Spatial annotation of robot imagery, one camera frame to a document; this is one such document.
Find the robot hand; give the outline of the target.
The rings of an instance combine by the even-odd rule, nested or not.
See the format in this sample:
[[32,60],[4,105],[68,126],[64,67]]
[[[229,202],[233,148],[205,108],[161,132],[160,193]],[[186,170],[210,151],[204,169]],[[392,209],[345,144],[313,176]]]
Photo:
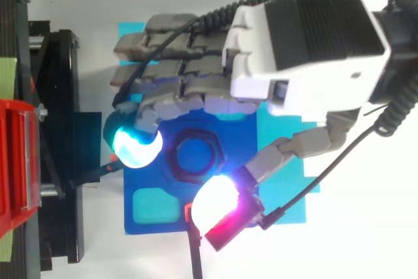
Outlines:
[[268,229],[260,185],[294,159],[342,149],[391,55],[362,0],[241,0],[208,14],[156,14],[118,40],[103,137],[126,168],[162,157],[198,185],[188,217],[220,250]]

